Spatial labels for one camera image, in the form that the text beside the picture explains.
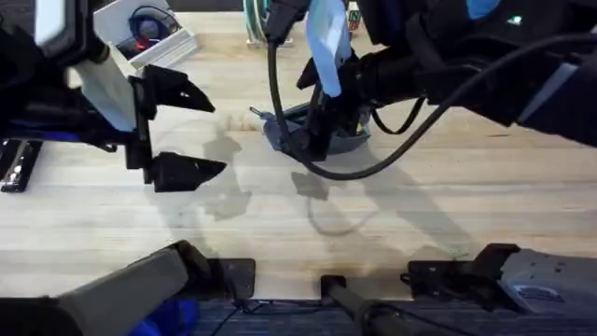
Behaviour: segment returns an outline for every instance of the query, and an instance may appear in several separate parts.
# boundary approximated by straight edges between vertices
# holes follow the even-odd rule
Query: green light
[[[510,24],[514,24],[514,25],[521,25],[522,24],[522,16],[515,15],[515,16],[511,17],[510,19],[508,19],[507,22]]]

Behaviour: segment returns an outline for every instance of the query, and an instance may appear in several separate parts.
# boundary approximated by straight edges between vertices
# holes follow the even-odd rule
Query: white box
[[[167,11],[176,20],[174,13],[170,10],[170,6],[165,0],[117,0],[99,9],[93,15],[95,34],[105,43],[113,46],[118,46],[132,39],[129,18],[140,6],[158,7]],[[137,70],[148,64],[171,67],[198,49],[199,45],[194,33],[181,25],[180,30],[128,61]]]

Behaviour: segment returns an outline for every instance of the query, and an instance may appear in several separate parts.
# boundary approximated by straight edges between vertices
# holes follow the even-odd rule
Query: wooden table
[[[406,299],[409,260],[471,259],[491,242],[597,257],[596,150],[454,108],[383,173],[326,181],[252,131],[249,105],[271,110],[271,98],[265,50],[246,47],[241,15],[180,18],[201,51],[178,68],[218,110],[162,108],[154,150],[229,167],[196,192],[155,194],[122,150],[47,144],[28,191],[0,195],[0,295],[58,294],[180,239],[210,257],[254,258],[258,298],[317,298],[319,276],[341,273],[364,295]],[[308,59],[295,35],[279,56],[286,106],[310,96],[294,87]],[[354,45],[372,49],[362,34]],[[382,116],[397,127],[411,104]],[[370,165],[403,140],[372,129],[368,147],[326,167]]]

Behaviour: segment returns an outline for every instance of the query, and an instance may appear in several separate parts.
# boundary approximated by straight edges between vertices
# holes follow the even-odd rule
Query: black cable
[[[157,10],[158,12],[164,14],[165,17],[156,18],[153,15],[137,14],[140,10],[146,8]],[[175,25],[175,30],[172,30],[166,23],[163,22],[166,19],[172,19]],[[164,9],[152,5],[139,6],[129,17],[129,28],[131,29],[132,37],[145,48],[150,48],[159,41],[151,41],[143,36],[141,32],[141,25],[144,22],[152,22],[156,25],[156,27],[158,28],[158,37],[156,39],[158,39],[159,41],[170,36],[172,33],[177,32],[181,28],[181,25],[180,23],[178,23],[176,18]]]
[[[212,331],[212,333],[210,334],[211,336],[216,336],[217,333],[224,328],[224,326],[226,325],[226,323],[233,317],[235,316],[239,311],[241,310],[241,308],[234,308],[234,310],[232,311],[232,313],[228,314],[228,316],[226,316],[222,322],[220,322],[220,324],[217,325],[217,327],[215,327],[214,331]]]
[[[439,323],[432,319],[429,319],[429,318],[417,315],[413,312],[404,310],[400,307],[396,307],[393,304],[381,302],[381,301],[372,301],[369,306],[367,306],[365,309],[361,310],[359,312],[359,314],[354,318],[356,323],[360,326],[363,336],[367,336],[370,334],[369,333],[370,320],[373,319],[374,317],[376,317],[377,315],[381,314],[383,312],[383,310],[389,310],[393,313],[398,313],[400,318],[404,318],[404,316],[409,316],[410,318],[416,319],[420,322],[423,322],[426,325],[430,325],[430,326],[433,326],[438,329],[448,330],[448,331],[451,331],[451,332],[459,334],[459,335],[477,336],[477,334],[474,334],[472,332],[468,332],[466,330],[462,330],[462,329],[459,329],[459,328],[456,328],[456,327],[453,327],[450,325]]]
[[[383,123],[382,119],[380,118],[380,115],[377,112],[377,109],[373,109],[373,111],[371,112],[371,116],[373,117],[373,121],[375,121],[377,127],[379,127],[380,130],[382,130],[382,132],[390,135],[400,135],[406,132],[410,128],[412,123],[417,119],[417,116],[421,111],[421,107],[423,107],[423,103],[425,102],[425,99],[425,97],[420,97],[417,99],[417,101],[412,106],[409,116],[397,131],[390,130],[390,128]]]
[[[132,18],[132,17],[134,17],[134,16],[135,16],[135,14],[137,14],[137,13],[139,12],[139,10],[141,10],[141,9],[145,9],[145,8],[152,8],[152,9],[155,9],[155,10],[157,10],[158,12],[160,12],[160,13],[162,13],[162,14],[164,14],[164,15],[166,16],[165,18],[162,18],[162,20],[164,20],[164,19],[167,19],[167,18],[170,18],[170,19],[172,19],[172,20],[173,20],[173,21],[174,21],[174,22],[175,22],[175,23],[176,23],[178,26],[180,26],[180,24],[178,23],[178,21],[177,21],[177,20],[174,18],[174,16],[173,16],[171,13],[167,12],[166,10],[163,10],[163,9],[162,9],[162,8],[160,8],[160,7],[156,7],[156,6],[152,6],[152,5],[143,5],[143,6],[139,6],[139,7],[138,7],[138,8],[137,8],[137,9],[136,9],[136,10],[135,10],[135,11],[134,11],[132,14],[131,14],[131,18]]]
[[[446,98],[437,108],[434,110],[431,115],[419,126],[417,130],[404,142],[402,145],[394,151],[389,157],[385,160],[378,162],[377,164],[353,173],[334,173],[329,172],[310,161],[309,157],[302,152],[297,144],[293,141],[290,136],[290,131],[288,131],[288,126],[286,125],[284,111],[282,109],[282,102],[280,100],[280,92],[278,89],[278,77],[277,77],[277,64],[276,64],[276,45],[269,44],[268,47],[268,69],[269,69],[269,76],[270,76],[270,91],[271,91],[271,99],[273,101],[273,107],[276,114],[276,121],[280,125],[280,130],[282,133],[282,139],[285,141],[294,157],[296,157],[309,171],[314,174],[320,175],[322,177],[338,180],[338,181],[348,181],[348,180],[356,180],[365,177],[369,177],[371,175],[377,174],[381,170],[385,169],[392,163],[396,162],[400,159],[409,149],[416,144],[419,139],[437,122],[437,120],[443,116],[443,114],[458,100],[462,99],[471,89],[475,86],[480,84],[483,80],[485,80],[488,76],[494,74],[498,70],[502,69],[503,67],[510,65],[518,61],[522,57],[526,57],[530,54],[534,54],[545,49],[550,49],[555,46],[560,46],[563,44],[597,44],[597,36],[595,35],[558,35],[551,38],[544,39],[539,42],[535,42],[529,46],[516,49],[506,56],[500,58],[499,60],[495,61],[485,69],[483,69],[480,73],[474,75],[469,80],[467,80],[464,84],[462,84],[458,89],[456,89],[448,98]]]
[[[260,303],[258,304],[255,308],[251,308],[249,309],[249,307],[247,306],[247,304],[244,301],[240,301],[240,300],[234,300],[233,304],[234,304],[234,310],[228,314],[223,320],[222,322],[220,322],[217,327],[215,327],[214,331],[212,331],[212,333],[210,334],[210,336],[216,336],[217,333],[222,330],[222,328],[224,328],[224,326],[226,325],[226,323],[228,323],[228,321],[235,316],[238,312],[242,311],[244,315],[259,315],[259,316],[281,316],[281,315],[309,315],[309,314],[315,314],[318,312],[323,311],[324,309],[330,309],[330,308],[334,308],[334,307],[324,307],[322,305],[319,306],[315,306],[315,305],[307,305],[304,304],[302,302],[298,302],[298,301],[288,301],[288,303],[297,305],[298,307],[309,307],[309,308],[313,308],[313,307],[317,307],[314,309],[309,309],[309,310],[296,310],[296,311],[288,311],[288,312],[267,312],[267,313],[258,313],[257,311],[263,309],[264,307],[268,306],[268,305],[274,305],[276,303],[276,301],[269,301],[268,303]]]

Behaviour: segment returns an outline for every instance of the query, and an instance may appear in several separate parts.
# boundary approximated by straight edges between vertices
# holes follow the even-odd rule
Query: small box
[[[138,10],[138,14],[148,14],[164,23],[176,21],[180,28],[154,46],[143,51],[137,50],[138,53],[131,55],[128,51],[123,52],[134,49],[136,41],[132,36],[129,19],[135,10],[144,6],[148,7]],[[115,46],[113,52],[120,52],[136,70],[148,64],[171,67],[199,50],[194,33],[180,24],[165,0],[117,0],[96,11],[93,20],[95,33],[105,43]]]

